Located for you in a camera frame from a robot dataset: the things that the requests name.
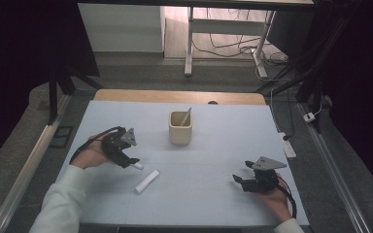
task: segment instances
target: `beige cup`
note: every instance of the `beige cup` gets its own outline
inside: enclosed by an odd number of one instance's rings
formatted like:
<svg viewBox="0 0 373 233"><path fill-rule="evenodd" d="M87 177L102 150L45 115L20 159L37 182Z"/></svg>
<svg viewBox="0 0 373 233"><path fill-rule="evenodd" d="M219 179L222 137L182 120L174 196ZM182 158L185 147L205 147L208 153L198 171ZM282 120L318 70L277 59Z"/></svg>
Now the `beige cup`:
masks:
<svg viewBox="0 0 373 233"><path fill-rule="evenodd" d="M186 145L192 136L192 114L186 119L184 126L181 123L187 112L171 112L169 115L169 141L173 144Z"/></svg>

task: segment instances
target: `white table surface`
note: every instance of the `white table surface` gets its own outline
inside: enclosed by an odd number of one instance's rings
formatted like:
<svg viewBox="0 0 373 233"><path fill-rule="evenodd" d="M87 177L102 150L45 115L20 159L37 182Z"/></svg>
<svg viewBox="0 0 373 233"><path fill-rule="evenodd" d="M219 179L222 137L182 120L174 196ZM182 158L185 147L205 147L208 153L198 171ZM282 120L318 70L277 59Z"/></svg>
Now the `white table surface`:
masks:
<svg viewBox="0 0 373 233"><path fill-rule="evenodd" d="M169 142L171 111L192 107L192 139ZM232 174L253 178L245 160L266 156L287 163L268 106L91 101L58 178L74 151L91 135L122 126L135 130L138 145L124 150L145 169L103 164L88 169L81 222L120 226L251 227L276 225L263 203ZM153 170L160 175L141 194L135 186ZM277 169L297 204L297 221L308 225L290 168Z"/></svg>

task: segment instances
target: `gray carpet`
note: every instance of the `gray carpet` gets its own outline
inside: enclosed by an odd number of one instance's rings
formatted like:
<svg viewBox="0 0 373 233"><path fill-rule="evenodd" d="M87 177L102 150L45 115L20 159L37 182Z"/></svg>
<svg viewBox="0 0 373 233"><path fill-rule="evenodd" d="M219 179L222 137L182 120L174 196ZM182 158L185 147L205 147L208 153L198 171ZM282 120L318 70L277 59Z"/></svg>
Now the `gray carpet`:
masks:
<svg viewBox="0 0 373 233"><path fill-rule="evenodd" d="M224 92L253 92L262 83L254 75L252 63L225 66L194 65L192 77L186 79L183 65L174 63L165 65L166 62L155 62L155 64L151 64L151 61L142 63L135 60L125 65L101 65L99 67L101 78L95 78L95 80L107 88ZM277 68L268 69L271 75L278 71ZM60 124L60 127L65 127L61 128L62 130L71 130L71 137L69 140L59 138L51 141L53 147L46 151L7 232L27 232L30 228L34 218L39 213L48 187L57 177L80 125L87 103L93 98L95 91L91 87L76 79L74 79L74 83L78 90L72 97L65 117ZM279 128L287 134L294 132L294 137L289 140L297 158L289 161L288 164L295 177L307 217L311 223L311 226L305 227L304 230L317 233L328 231L356 232L323 166L306 124L296 108L296 103L293 101L295 92L296 88L288 91L290 101L288 101L286 92L274 96L273 109ZM10 140L0 151L0 205L48 120L47 94L46 85L32 91L31 103L24 114L24 118L19 122ZM290 113L293 116L293 127ZM322 110L321 125L322 135L327 140L353 195L373 229L373 178L354 150L332 126L326 106ZM117 232L117 230L116 227L111 226L82 225L80 232ZM148 229L143 230L122 228L119 232L151 232ZM272 232L272 229L243 229L242 232Z"/></svg>

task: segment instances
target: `pencil holder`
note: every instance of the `pencil holder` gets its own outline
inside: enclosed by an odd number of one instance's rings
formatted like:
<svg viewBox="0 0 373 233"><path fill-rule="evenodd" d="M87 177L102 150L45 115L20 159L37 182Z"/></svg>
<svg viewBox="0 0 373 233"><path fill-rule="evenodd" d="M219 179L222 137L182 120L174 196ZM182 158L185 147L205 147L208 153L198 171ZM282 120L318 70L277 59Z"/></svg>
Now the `pencil holder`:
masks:
<svg viewBox="0 0 373 233"><path fill-rule="evenodd" d="M187 145L192 136L192 114L186 119L184 126L181 123L187 112L174 111L169 115L169 141L176 145Z"/></svg>

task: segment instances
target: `aluminum rail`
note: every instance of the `aluminum rail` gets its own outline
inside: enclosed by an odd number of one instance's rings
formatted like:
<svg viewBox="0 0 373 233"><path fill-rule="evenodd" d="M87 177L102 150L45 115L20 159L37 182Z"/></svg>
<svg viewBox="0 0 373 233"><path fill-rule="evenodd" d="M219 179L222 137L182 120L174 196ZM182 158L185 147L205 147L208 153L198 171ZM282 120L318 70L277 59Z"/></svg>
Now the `aluminum rail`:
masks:
<svg viewBox="0 0 373 233"><path fill-rule="evenodd" d="M306 111L306 107L298 104L299 113L304 116L309 112ZM338 192L338 195L341 201L344 203L347 214L350 216L351 222L358 233L370 233L371 230L365 220L364 215L362 214L361 209L356 203L356 199L353 194L348 189L348 186L344 180L343 175L341 174L336 161L332 157L328 146L326 145L325 140L322 135L317 133L316 129L312 124L308 124L308 130L311 134L311 137L317 146L317 149L322 158L322 162L325 165L325 168L332 179L332 182L335 185L335 189Z"/></svg>
<svg viewBox="0 0 373 233"><path fill-rule="evenodd" d="M2 204L0 208L0 232L5 232L7 229L26 188L29 186L30 181L35 175L36 169L50 144L51 138L55 133L59 122L62 120L70 99L71 96L69 95L63 95L61 97L58 105L58 116L52 125L47 125L45 127L34 149L29 154L25 165L23 165L22 170L17 176L17 180L14 182L14 185Z"/></svg>

